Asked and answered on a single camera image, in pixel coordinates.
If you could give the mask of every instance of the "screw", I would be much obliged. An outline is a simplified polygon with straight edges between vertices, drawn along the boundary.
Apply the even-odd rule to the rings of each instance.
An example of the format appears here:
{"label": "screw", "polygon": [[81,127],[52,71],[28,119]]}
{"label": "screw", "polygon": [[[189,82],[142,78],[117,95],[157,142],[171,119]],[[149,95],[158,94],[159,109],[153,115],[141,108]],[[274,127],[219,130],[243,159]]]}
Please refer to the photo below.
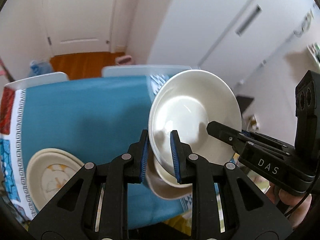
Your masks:
{"label": "screw", "polygon": [[93,164],[93,163],[86,163],[86,164],[84,165],[84,167],[85,167],[87,170],[90,170],[90,169],[92,169],[92,168],[94,167],[94,164]]}
{"label": "screw", "polygon": [[124,160],[129,160],[131,158],[131,154],[130,153],[125,153],[121,156],[122,159]]}
{"label": "screw", "polygon": [[227,167],[227,169],[229,169],[229,170],[233,170],[236,166],[235,166],[234,163],[227,163],[227,164],[226,164],[226,167]]}
{"label": "screw", "polygon": [[190,159],[190,160],[195,161],[195,160],[197,160],[198,158],[199,158],[198,155],[196,155],[196,154],[194,154],[194,153],[189,155],[189,159]]}

